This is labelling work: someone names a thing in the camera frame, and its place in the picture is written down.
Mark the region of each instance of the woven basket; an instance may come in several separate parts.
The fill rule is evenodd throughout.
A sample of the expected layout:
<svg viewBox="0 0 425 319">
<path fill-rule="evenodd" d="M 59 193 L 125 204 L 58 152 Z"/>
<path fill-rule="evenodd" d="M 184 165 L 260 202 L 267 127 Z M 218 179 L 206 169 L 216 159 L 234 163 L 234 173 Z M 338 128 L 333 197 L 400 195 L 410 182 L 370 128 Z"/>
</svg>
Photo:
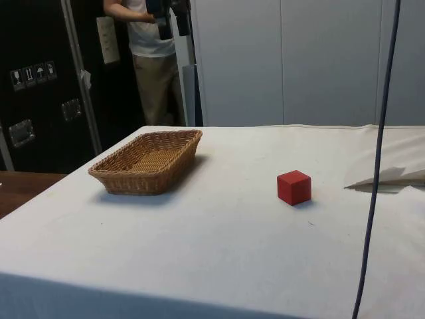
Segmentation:
<svg viewBox="0 0 425 319">
<path fill-rule="evenodd" d="M 93 165 L 88 173 L 108 193 L 164 193 L 194 162 L 201 136 L 198 130 L 144 134 Z"/>
</svg>

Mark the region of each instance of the beige pants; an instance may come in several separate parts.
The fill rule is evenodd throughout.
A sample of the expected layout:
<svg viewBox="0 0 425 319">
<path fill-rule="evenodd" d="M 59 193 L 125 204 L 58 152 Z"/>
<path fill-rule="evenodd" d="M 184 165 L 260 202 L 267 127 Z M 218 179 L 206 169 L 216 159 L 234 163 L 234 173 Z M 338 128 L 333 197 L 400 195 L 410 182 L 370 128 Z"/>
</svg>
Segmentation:
<svg viewBox="0 0 425 319">
<path fill-rule="evenodd" d="M 171 90 L 179 113 L 174 122 L 185 125 L 179 68 L 175 54 L 163 58 L 144 58 L 134 55 L 133 63 L 146 124 L 171 125 L 173 123 L 172 117 L 168 114 L 168 93 Z"/>
</svg>

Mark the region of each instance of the wooden block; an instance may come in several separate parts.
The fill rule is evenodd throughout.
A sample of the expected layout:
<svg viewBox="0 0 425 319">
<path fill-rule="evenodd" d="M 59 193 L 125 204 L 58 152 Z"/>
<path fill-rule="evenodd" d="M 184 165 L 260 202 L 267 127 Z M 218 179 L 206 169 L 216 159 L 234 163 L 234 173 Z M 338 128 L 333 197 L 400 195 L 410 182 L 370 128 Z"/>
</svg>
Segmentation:
<svg viewBox="0 0 425 319">
<path fill-rule="evenodd" d="M 300 171 L 279 175 L 278 197 L 292 206 L 311 200 L 310 176 Z"/>
</svg>

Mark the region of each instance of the black cable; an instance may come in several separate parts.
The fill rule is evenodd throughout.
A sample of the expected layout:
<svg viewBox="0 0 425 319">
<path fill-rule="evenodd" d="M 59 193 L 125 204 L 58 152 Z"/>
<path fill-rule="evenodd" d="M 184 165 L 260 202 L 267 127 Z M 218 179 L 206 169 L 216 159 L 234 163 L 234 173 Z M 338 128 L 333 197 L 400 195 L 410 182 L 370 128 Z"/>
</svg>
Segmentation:
<svg viewBox="0 0 425 319">
<path fill-rule="evenodd" d="M 382 142 L 383 142 L 383 136 L 384 136 L 386 105 L 388 104 L 388 91 L 389 91 L 389 88 L 390 88 L 392 61 L 394 59 L 394 48 L 396 46 L 397 31 L 398 31 L 398 20 L 399 20 L 399 17 L 400 17 L 400 4 L 401 4 L 401 0 L 396 0 L 396 10 L 395 10 L 395 14 L 394 14 L 394 24 L 392 26 L 390 53 L 388 55 L 388 63 L 386 65 L 384 98 L 382 100 L 381 118 L 379 120 L 377 152 L 376 152 L 376 156 L 375 156 L 375 174 L 374 174 L 374 177 L 373 177 L 373 190 L 372 190 L 371 206 L 370 206 L 370 209 L 369 209 L 369 218 L 367 220 L 365 247 L 363 249 L 363 261 L 362 261 L 362 264 L 361 264 L 359 289 L 357 291 L 356 303 L 354 305 L 354 311 L 353 311 L 353 317 L 352 317 L 353 319 L 357 319 L 357 314 L 359 313 L 359 309 L 360 309 L 361 297 L 363 295 L 363 287 L 365 286 L 367 258 L 368 258 L 368 255 L 369 255 L 369 243 L 371 242 L 373 216 L 375 215 L 375 205 L 377 203 L 377 194 L 378 194 L 378 185 L 379 185 L 379 169 L 380 169 L 380 166 L 381 166 L 381 151 L 382 151 L 382 146 L 383 146 Z"/>
</svg>

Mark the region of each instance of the white wall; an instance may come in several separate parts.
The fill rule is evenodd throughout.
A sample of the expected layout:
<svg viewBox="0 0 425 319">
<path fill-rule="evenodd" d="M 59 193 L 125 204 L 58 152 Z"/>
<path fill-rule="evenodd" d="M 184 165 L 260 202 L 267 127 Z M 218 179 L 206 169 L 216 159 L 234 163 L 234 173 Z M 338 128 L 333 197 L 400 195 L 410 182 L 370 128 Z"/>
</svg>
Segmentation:
<svg viewBox="0 0 425 319">
<path fill-rule="evenodd" d="M 395 0 L 193 0 L 208 126 L 377 123 Z M 425 124 L 424 0 L 403 0 L 388 120 Z"/>
<path fill-rule="evenodd" d="M 384 0 L 384 4 L 393 1 Z M 425 125 L 424 16 L 425 0 L 402 1 L 386 117 L 389 125 Z"/>
<path fill-rule="evenodd" d="M 192 5 L 205 125 L 283 124 L 280 0 Z"/>
<path fill-rule="evenodd" d="M 285 124 L 375 121 L 381 1 L 282 1 Z"/>
</svg>

